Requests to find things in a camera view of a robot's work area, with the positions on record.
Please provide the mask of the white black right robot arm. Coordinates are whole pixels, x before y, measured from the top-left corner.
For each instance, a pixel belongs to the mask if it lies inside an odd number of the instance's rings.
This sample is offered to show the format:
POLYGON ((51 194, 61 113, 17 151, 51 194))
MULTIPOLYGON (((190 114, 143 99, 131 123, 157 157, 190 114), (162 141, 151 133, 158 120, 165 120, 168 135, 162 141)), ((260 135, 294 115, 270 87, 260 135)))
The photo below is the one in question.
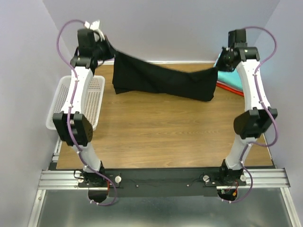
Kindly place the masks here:
POLYGON ((257 47, 247 44, 246 29, 236 29, 228 33, 228 45, 216 62, 219 71, 237 71, 244 94, 244 112, 233 122, 235 139, 229 155, 219 169, 219 181, 231 185, 240 180, 244 162, 252 145, 268 128, 276 126, 277 109, 272 108, 264 91, 257 47))

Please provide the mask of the black t shirt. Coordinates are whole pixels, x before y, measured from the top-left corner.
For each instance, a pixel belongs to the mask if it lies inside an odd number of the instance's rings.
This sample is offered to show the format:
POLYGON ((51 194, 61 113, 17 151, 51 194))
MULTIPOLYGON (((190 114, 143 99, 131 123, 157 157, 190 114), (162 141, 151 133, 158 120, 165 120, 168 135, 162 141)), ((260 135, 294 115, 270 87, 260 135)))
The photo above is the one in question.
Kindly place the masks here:
POLYGON ((116 94, 140 91, 209 102, 218 80, 216 67, 185 72, 168 69, 127 55, 109 44, 114 54, 112 84, 116 94))

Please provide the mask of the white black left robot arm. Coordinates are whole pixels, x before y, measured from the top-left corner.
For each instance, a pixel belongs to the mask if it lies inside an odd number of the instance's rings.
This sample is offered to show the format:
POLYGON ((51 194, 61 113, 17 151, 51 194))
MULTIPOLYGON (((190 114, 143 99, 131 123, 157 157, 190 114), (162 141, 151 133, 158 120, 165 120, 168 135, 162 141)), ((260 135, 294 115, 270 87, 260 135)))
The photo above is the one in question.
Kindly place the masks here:
POLYGON ((93 126, 85 116, 88 89, 99 61, 106 59, 107 41, 98 28, 81 28, 77 31, 78 47, 66 64, 71 69, 71 81, 61 111, 54 113, 52 121, 62 141, 76 151, 88 176, 98 175, 108 183, 102 161, 91 144, 93 126))

